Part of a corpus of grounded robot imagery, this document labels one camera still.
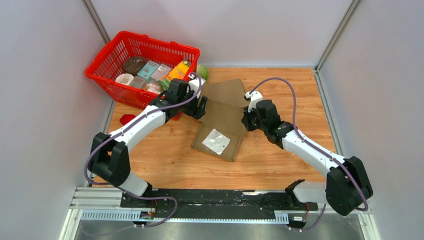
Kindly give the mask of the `small cardboard sheet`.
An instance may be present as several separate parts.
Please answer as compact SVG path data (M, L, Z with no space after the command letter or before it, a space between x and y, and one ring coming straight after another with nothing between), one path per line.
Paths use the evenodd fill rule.
M243 116L244 108L209 99L205 106L205 115L200 119L201 124L191 143L191 148L228 162L234 162L246 133L246 128L241 122ZM216 129L230 138L228 147L221 155L217 155L202 144L212 129Z

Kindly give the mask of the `clear plastic packet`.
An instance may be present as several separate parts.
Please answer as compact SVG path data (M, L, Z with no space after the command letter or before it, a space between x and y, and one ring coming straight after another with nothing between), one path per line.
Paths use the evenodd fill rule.
M220 156L228 147L230 142L231 140L229 137L213 128L201 143L209 150Z

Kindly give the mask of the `large brown cardboard box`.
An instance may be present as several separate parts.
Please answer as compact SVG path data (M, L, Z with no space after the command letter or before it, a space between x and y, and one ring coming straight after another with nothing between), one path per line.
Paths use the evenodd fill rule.
M246 90L240 78L206 83L201 90L201 94L210 100L237 108L244 108L249 104L244 98L245 93Z

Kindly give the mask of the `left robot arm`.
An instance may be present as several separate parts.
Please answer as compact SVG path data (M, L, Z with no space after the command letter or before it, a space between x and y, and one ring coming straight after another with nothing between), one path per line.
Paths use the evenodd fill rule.
M85 173L100 177L104 185L131 193L136 204L148 207L153 201L153 194L148 190L152 186L131 171L130 153L148 134L180 113L200 119L208 101L206 96L200 96L205 82L201 77L190 81L175 78L168 90L161 92L123 127L109 134L96 134Z

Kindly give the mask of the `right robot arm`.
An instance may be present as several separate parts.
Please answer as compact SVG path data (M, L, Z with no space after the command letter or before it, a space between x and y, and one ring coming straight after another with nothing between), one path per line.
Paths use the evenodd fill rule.
M325 177L325 182L299 179L286 187L289 208L296 210L304 203L327 204L342 216L368 210L374 191L358 157L347 158L317 144L291 122L281 120L271 100L246 106L241 122L247 131L262 131L270 143L300 157Z

